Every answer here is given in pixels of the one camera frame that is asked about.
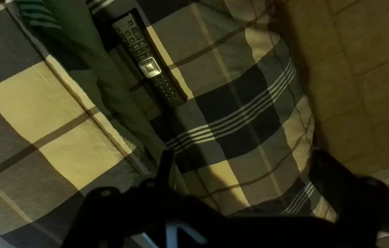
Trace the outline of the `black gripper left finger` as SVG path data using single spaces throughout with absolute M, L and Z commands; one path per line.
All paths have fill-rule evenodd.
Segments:
M 163 217 L 176 197 L 169 187 L 174 151 L 165 150 L 155 178 L 143 179 L 126 191 L 115 186 L 92 190 L 63 241 L 61 248 L 123 248 L 125 238 L 145 231 Z

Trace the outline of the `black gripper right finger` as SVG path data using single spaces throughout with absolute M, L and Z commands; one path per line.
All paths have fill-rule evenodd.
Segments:
M 341 248 L 377 248 L 381 231 L 389 233 L 389 186 L 350 171 L 329 151 L 314 149 L 310 179 L 337 212 Z

